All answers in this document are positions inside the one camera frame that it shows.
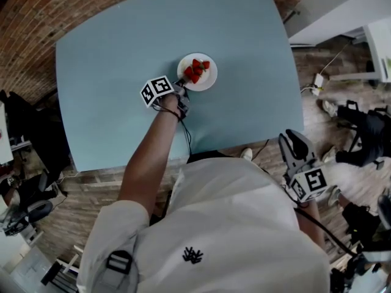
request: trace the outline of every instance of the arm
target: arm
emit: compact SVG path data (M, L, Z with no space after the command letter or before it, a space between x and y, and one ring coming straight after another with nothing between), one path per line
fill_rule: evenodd
M318 205L315 200L309 201L308 207L300 207L300 209L320 222ZM318 244L324 250L326 248L326 244L324 243L323 230L298 213L296 213L296 217L298 218L300 230L308 235L314 243Z
M163 106L180 114L178 100L174 95L166 96ZM118 200L138 202L146 208L149 216L152 215L177 124L178 118L174 114L157 114L126 166Z

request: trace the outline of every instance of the red strawberry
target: red strawberry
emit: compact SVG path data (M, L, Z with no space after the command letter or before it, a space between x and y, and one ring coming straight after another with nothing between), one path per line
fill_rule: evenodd
M202 68L199 67L194 68L194 74L202 75L202 72L203 72Z
M185 74L188 78L191 78L191 76L193 75L193 71L191 70L191 67L187 67L187 69L185 69L183 74Z
M193 74L191 76L191 81L193 82L193 84L196 84L199 79L200 79L199 75Z
M210 66L210 62L209 61L203 61L202 65L207 70L209 68L209 66Z
M193 59L193 68L200 67L201 62L197 61L196 59Z

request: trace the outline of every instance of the white plate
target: white plate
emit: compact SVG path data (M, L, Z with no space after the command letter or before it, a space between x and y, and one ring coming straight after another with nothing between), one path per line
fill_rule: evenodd
M209 61L210 66L209 69L202 73L200 80L198 80L196 84L193 84L192 81L189 81L185 87L193 91L204 91L209 89L217 79L217 65L214 60L211 57L208 57L206 54L192 53L181 59L177 68L178 78L183 77L183 72L185 69L187 69L188 66L192 65L193 59L196 59L200 62Z

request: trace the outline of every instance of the table leg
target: table leg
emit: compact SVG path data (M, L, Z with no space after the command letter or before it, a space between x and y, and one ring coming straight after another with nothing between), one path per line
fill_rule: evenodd
M356 73L356 74L343 74L330 76L331 81L347 81L353 79L379 79L377 72L371 73Z

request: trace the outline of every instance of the white shoe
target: white shoe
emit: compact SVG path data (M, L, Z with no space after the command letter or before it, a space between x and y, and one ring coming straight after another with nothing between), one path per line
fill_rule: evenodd
M334 103L331 103L327 100L322 101L322 109L330 115L330 117L336 117L337 116L337 111L338 111L338 106Z
M252 149L245 148L240 154L241 159L245 159L246 161L252 161Z
M327 204L329 206L333 206L335 202L338 202L338 197L340 196L340 194L341 194L340 188L338 188L338 186L332 186L330 197L329 200L327 201Z
M323 154L322 162L335 162L335 155L337 154L337 147L333 145L329 151Z

